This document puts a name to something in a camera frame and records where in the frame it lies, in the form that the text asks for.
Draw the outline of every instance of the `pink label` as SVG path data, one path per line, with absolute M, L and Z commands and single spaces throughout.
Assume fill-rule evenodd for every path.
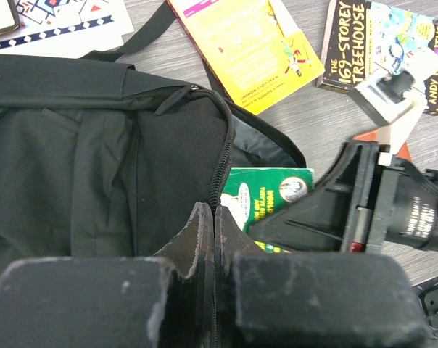
M 218 1 L 219 0 L 203 0 L 196 5 L 193 5 L 189 9 L 186 9 L 185 11 L 183 11 L 183 14 L 185 15 L 185 17 L 188 18 L 188 17 L 193 16 L 194 14 L 200 12 L 202 9 L 205 9 L 208 6 L 214 4 L 215 2 L 218 2 Z

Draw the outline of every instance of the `backpack strap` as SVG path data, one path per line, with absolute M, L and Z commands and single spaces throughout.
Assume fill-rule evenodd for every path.
M 141 51 L 152 42 L 157 40 L 174 23 L 176 16 L 167 1 L 164 1 L 156 10 L 153 16 L 146 22 L 131 38 L 120 48 L 114 51 L 92 51 L 81 59 L 99 60 L 101 62 L 116 62 L 126 54 L 134 54 Z M 215 78 L 210 67 L 203 60 L 206 75 L 210 81 L 211 89 L 217 91 L 223 98 L 230 98 L 226 95 L 224 87 Z

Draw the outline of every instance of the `gray wooden table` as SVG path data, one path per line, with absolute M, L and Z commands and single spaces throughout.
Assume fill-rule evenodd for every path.
M 438 0 L 380 1 L 438 18 Z M 125 0 L 135 29 L 148 20 L 161 2 Z M 320 53 L 329 0 L 284 0 L 284 3 L 315 51 Z M 123 62 L 135 64 L 137 70 L 146 73 L 209 85 L 197 51 L 177 22 L 148 49 L 124 58 Z M 374 128 L 346 96 L 324 91 L 314 84 L 300 89 L 260 117 L 290 136 L 317 178 L 328 170 L 343 141 Z M 416 166 L 422 170 L 438 169 L 438 117 L 424 115 L 409 144 Z M 386 245 L 384 252 L 404 267 L 413 283 L 438 275 L 438 253 L 418 252 L 396 244 Z

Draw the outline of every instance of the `backpack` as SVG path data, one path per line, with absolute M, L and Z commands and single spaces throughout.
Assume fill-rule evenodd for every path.
M 215 214 L 232 166 L 306 167 L 217 91 L 113 62 L 172 21 L 164 3 L 126 45 L 85 59 L 0 55 L 0 273 L 31 257 L 153 255 L 197 202 Z

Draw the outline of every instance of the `yellow book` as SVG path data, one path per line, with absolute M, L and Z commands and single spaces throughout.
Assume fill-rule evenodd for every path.
M 324 67 L 281 0 L 168 0 L 235 104 L 253 114 Z

